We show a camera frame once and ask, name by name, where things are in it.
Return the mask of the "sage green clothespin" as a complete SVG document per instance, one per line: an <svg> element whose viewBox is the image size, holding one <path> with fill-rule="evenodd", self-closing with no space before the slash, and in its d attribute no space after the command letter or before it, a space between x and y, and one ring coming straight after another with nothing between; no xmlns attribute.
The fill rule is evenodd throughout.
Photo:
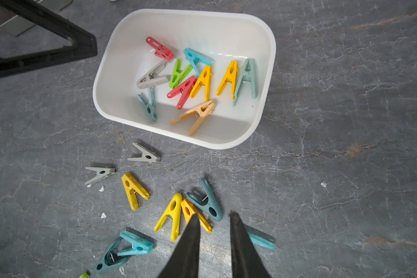
<svg viewBox="0 0 417 278"><path fill-rule="evenodd" d="M141 103L148 118L151 121L157 121L156 97L153 87L148 88L148 100L145 100L141 94L138 94L138 101Z"/></svg>
<svg viewBox="0 0 417 278"><path fill-rule="evenodd" d="M256 99L258 95L256 86L256 64L252 58L246 59L240 70L239 79L234 91L234 99L232 103L233 106L235 106L237 103L239 92L243 83L250 83L252 99Z"/></svg>

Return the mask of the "lime green clothespin bottom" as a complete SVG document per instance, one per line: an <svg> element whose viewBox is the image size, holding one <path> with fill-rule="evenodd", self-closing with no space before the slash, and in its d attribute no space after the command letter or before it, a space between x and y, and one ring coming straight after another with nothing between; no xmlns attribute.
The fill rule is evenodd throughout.
<svg viewBox="0 0 417 278"><path fill-rule="evenodd" d="M90 274L89 272L84 272L81 274L81 276L79 278L90 278Z"/></svg>

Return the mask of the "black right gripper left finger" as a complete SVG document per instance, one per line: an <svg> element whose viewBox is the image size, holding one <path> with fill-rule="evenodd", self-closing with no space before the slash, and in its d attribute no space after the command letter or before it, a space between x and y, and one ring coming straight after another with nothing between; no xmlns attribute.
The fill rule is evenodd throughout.
<svg viewBox="0 0 417 278"><path fill-rule="evenodd" d="M159 278L197 278L199 275L200 222L194 214Z"/></svg>

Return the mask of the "red clothespin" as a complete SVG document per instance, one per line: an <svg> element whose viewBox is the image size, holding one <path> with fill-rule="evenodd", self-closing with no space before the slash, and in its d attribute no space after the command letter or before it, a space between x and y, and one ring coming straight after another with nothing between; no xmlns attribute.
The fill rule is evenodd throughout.
<svg viewBox="0 0 417 278"><path fill-rule="evenodd" d="M180 95L180 99L177 103L177 109L180 110L183 108L184 104L190 97L191 91L196 84L197 78L195 76L189 77L182 84L178 85L175 89L170 91L167 94L167 98L173 98Z"/></svg>
<svg viewBox="0 0 417 278"><path fill-rule="evenodd" d="M172 61L174 59L173 51L161 44L153 37L147 37L146 43L155 50L155 56L167 61Z"/></svg>

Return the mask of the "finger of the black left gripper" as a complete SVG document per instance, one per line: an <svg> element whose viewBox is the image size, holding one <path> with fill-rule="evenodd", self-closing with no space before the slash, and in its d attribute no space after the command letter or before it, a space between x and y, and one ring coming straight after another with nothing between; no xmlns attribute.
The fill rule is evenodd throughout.
<svg viewBox="0 0 417 278"><path fill-rule="evenodd" d="M35 1L0 1L0 5L68 40L70 46L10 58L0 57L0 78L97 56L96 37Z"/></svg>

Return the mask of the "beige clothespin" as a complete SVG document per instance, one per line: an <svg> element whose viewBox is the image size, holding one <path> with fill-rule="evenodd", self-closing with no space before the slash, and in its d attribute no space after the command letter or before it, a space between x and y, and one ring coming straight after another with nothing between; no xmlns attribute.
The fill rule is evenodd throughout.
<svg viewBox="0 0 417 278"><path fill-rule="evenodd" d="M187 110L186 112L182 113L177 119L169 120L169 124L177 124L178 122L181 122L184 119L196 117L195 123L190 127L188 131L188 135L192 136L203 125L205 120L213 113L215 107L216 104L214 101L207 101L201 105L193 107L190 110Z"/></svg>

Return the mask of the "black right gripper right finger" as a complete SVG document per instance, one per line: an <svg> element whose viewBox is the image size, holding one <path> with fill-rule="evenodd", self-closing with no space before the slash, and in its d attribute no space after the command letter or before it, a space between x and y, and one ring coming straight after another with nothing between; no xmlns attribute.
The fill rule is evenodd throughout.
<svg viewBox="0 0 417 278"><path fill-rule="evenodd" d="M233 278L270 278L237 212L230 212Z"/></svg>

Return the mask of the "lime green clothespin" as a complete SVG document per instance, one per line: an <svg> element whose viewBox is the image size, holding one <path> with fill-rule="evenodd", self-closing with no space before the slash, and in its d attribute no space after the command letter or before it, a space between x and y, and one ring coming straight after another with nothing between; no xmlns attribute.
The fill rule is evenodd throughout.
<svg viewBox="0 0 417 278"><path fill-rule="evenodd" d="M84 272L81 274L81 276L79 278L90 278L90 274L89 272Z"/></svg>
<svg viewBox="0 0 417 278"><path fill-rule="evenodd" d="M191 65L186 66L183 70L180 70L181 60L177 59L169 82L169 87L175 89L184 78L193 70Z"/></svg>

